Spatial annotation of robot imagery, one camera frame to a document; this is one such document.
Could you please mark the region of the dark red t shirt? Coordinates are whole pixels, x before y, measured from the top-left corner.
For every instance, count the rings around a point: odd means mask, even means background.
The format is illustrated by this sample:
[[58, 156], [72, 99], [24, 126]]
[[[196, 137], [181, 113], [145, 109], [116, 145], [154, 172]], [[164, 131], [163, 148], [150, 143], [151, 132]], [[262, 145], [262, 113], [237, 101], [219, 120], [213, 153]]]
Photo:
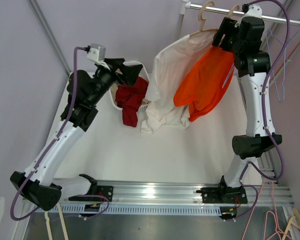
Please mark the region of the dark red t shirt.
[[122, 108], [122, 122], [129, 127], [136, 127], [138, 124], [137, 112], [145, 98], [148, 81], [138, 77], [133, 86], [118, 86], [115, 93], [115, 102], [119, 108]]

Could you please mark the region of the orange t shirt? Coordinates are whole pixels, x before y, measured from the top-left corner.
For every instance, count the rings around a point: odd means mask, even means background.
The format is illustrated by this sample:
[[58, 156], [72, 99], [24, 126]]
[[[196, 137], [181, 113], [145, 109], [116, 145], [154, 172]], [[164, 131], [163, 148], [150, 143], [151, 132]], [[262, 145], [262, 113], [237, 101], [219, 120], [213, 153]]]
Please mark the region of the orange t shirt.
[[187, 105], [190, 122], [207, 115], [221, 101], [234, 75], [234, 54], [211, 47], [193, 66], [176, 90], [173, 103]]

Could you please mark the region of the beige t shirt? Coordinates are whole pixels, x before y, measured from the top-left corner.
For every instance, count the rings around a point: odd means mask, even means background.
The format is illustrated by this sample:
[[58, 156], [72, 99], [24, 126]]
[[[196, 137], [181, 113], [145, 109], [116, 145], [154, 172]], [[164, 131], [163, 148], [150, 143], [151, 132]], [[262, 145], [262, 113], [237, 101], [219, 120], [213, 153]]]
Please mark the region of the beige t shirt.
[[141, 109], [147, 106], [150, 101], [146, 99], [146, 92], [149, 85], [149, 76], [146, 70], [142, 70], [133, 86], [119, 85], [115, 92], [114, 101], [119, 108], [131, 107]]

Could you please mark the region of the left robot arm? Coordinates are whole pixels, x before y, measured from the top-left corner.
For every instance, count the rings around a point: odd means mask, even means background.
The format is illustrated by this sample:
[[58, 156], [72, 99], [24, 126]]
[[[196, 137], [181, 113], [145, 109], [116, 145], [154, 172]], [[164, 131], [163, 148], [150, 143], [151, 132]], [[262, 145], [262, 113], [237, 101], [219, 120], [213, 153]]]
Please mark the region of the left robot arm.
[[105, 66], [96, 64], [93, 75], [77, 70], [69, 76], [67, 105], [54, 136], [29, 167], [23, 172], [15, 171], [10, 177], [20, 195], [44, 211], [51, 210], [63, 199], [91, 201], [97, 197], [98, 182], [91, 176], [83, 173], [74, 178], [56, 179], [55, 174], [93, 123], [101, 98], [113, 84], [133, 86], [144, 67], [123, 58], [106, 58], [104, 62]]

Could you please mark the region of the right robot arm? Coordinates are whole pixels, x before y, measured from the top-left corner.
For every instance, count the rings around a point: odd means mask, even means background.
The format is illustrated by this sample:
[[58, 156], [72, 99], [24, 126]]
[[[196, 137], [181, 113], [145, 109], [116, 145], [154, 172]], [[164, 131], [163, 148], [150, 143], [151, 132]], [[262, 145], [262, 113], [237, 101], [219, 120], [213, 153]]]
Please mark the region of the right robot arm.
[[234, 56], [234, 66], [241, 80], [247, 118], [246, 133], [232, 138], [234, 158], [217, 188], [202, 188], [204, 203], [233, 204], [248, 202], [242, 180], [249, 165], [263, 153], [282, 143], [272, 123], [266, 76], [271, 68], [270, 56], [260, 49], [264, 21], [245, 16], [237, 21], [225, 17], [213, 37], [212, 45]]

